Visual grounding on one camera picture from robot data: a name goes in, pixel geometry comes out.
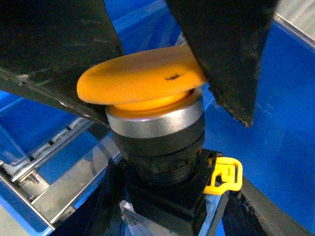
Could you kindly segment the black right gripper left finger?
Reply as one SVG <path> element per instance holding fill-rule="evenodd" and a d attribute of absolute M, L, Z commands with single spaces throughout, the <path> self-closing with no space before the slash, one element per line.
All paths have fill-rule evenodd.
<path fill-rule="evenodd" d="M 0 89 L 102 125 L 105 108 L 81 101 L 79 77 L 124 53 L 102 0 L 3 0 Z"/>

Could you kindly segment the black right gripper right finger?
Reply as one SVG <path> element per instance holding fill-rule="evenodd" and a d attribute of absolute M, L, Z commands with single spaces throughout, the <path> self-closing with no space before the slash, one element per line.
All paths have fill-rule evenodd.
<path fill-rule="evenodd" d="M 263 49 L 276 0 L 169 0 L 218 105 L 253 125 Z"/>

